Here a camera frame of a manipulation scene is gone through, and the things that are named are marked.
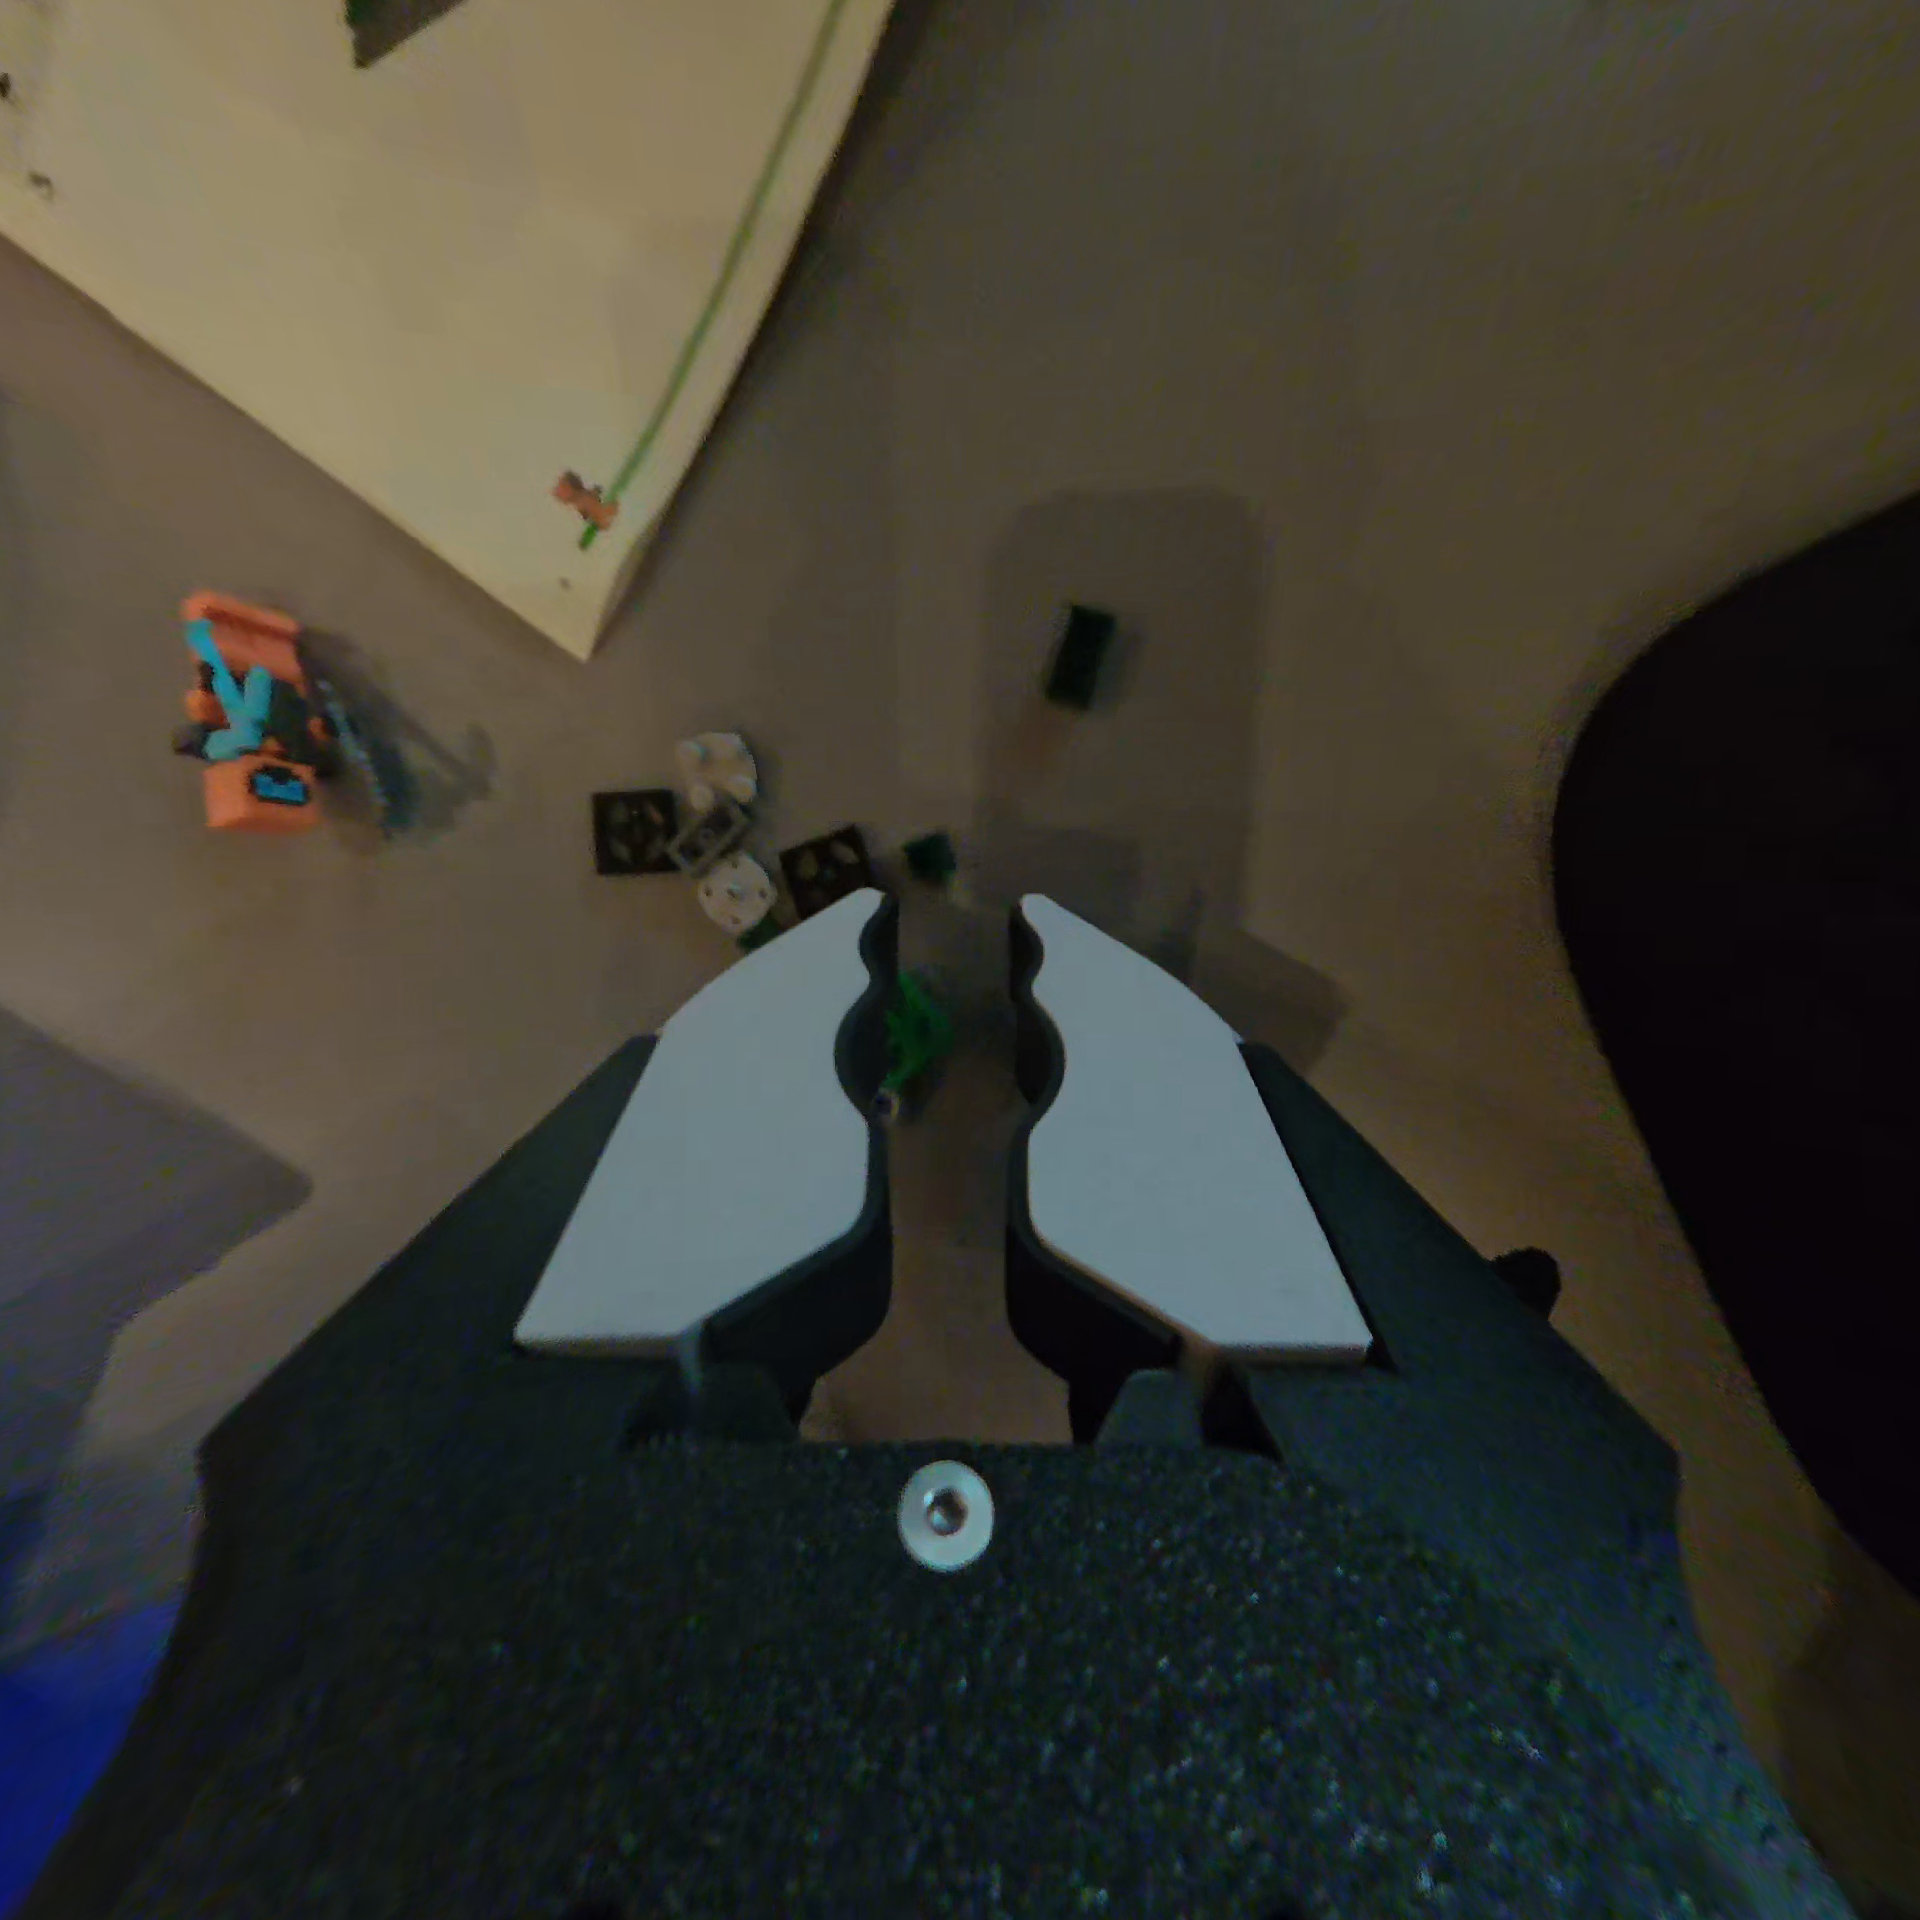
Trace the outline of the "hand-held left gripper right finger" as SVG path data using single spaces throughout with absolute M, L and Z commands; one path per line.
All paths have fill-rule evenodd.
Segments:
M 1375 1332 L 1234 1025 L 1049 896 L 1017 901 L 1011 945 L 1015 1214 L 1040 1256 L 1223 1360 L 1367 1361 Z

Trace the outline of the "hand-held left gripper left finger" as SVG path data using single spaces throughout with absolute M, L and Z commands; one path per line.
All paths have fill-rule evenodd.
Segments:
M 897 901 L 864 886 L 707 982 L 657 1032 L 516 1344 L 822 1381 L 894 1292 L 876 1113 Z

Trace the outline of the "bright green plant brick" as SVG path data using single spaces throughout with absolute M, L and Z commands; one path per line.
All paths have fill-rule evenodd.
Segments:
M 916 970 L 897 975 L 882 1014 L 880 1095 L 902 1104 L 921 1092 L 954 1052 L 954 1018 L 929 978 Z

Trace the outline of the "grey desk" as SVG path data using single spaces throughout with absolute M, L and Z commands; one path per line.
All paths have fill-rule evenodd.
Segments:
M 1284 1052 L 1679 1447 L 1704 1634 L 1857 1896 L 1915 1903 L 1915 1602 L 1793 1461 L 1577 1010 L 1547 828 L 1619 666 L 1915 486 L 1913 4 L 920 4 L 591 662 L 6 249 L 6 1013 L 299 1212 L 113 1344 L 48 1600 L 185 1569 L 195 1447 L 724 961 L 596 785 L 734 727 L 779 834 L 947 828 L 980 1021 L 898 1149 L 846 1438 L 1065 1433 L 1000 1309 L 1009 896 Z M 344 650 L 395 836 L 212 831 L 182 602 Z M 1042 677 L 1112 608 L 1097 708 Z

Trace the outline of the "black square tile brick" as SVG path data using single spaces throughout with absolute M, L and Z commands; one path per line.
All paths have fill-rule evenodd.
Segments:
M 866 834 L 855 822 L 783 848 L 777 865 L 796 920 L 812 920 L 832 905 L 880 886 Z
M 591 794 L 593 869 L 599 878 L 681 872 L 681 794 L 671 785 L 594 791 Z

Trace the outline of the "small dark green brick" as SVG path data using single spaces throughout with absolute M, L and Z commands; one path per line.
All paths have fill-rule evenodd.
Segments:
M 1121 617 L 1112 608 L 1068 602 L 1058 617 L 1042 677 L 1047 706 L 1091 713 L 1099 706 L 1121 649 Z

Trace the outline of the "black dimpled tray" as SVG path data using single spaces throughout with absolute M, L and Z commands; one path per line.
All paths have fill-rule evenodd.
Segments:
M 1915 1594 L 1915 494 L 1726 588 L 1598 696 L 1552 905 L 1770 1420 Z

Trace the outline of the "small orange toy piece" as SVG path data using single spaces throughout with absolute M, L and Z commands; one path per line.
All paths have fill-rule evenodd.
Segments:
M 182 602 L 188 685 L 174 749 L 199 768 L 207 828 L 297 834 L 330 821 L 395 836 L 418 781 L 399 724 L 296 615 L 202 589 Z

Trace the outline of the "open instruction booklet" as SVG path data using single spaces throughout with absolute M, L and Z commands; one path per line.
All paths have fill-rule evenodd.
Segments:
M 6 4 L 6 238 L 587 661 L 894 12 Z

